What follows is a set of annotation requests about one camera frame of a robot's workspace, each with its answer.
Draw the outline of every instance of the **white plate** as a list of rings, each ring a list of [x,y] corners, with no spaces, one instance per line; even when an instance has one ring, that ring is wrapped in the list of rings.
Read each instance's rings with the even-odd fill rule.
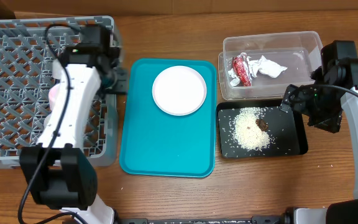
[[[153,99],[164,112],[183,116],[198,110],[206,98],[204,78],[194,69],[173,66],[162,71],[153,83]]]

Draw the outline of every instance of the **red and white candy wrapper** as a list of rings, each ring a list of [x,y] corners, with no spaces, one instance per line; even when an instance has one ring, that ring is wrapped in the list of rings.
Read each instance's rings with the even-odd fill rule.
[[[251,86],[251,76],[249,72],[247,54],[241,53],[240,55],[233,58],[232,61],[233,69],[237,76],[240,78],[244,86]]]

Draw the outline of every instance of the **transparent bin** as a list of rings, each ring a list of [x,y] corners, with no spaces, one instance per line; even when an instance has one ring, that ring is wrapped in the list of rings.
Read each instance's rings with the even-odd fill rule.
[[[321,65],[320,50],[323,47],[319,35],[313,31],[228,37],[223,41],[219,54],[219,82],[225,100],[251,100],[282,98],[289,84],[313,83],[312,71]],[[287,67],[277,78],[257,73],[252,86],[231,86],[228,71],[233,57],[245,52],[250,60],[263,55],[281,66]]]

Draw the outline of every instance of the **gray basket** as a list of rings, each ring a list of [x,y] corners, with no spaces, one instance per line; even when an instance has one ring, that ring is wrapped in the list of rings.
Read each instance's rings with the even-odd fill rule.
[[[109,16],[53,19],[0,20],[0,169],[19,165],[20,148],[33,146],[50,113],[48,92],[52,79],[52,54],[45,46],[44,30],[49,24],[102,24],[113,30]],[[48,38],[60,53],[80,37],[66,27],[50,29]],[[84,135],[84,153],[94,166],[108,166],[116,159],[116,96],[94,99]]]

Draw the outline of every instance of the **teal cutting board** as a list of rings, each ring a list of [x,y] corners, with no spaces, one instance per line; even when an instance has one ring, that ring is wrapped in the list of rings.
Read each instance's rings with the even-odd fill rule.
[[[163,112],[152,96],[153,82],[166,68],[196,70],[207,86],[206,99],[194,113]],[[119,162],[130,174],[206,177],[215,166],[216,69],[205,61],[145,58],[131,69]]]

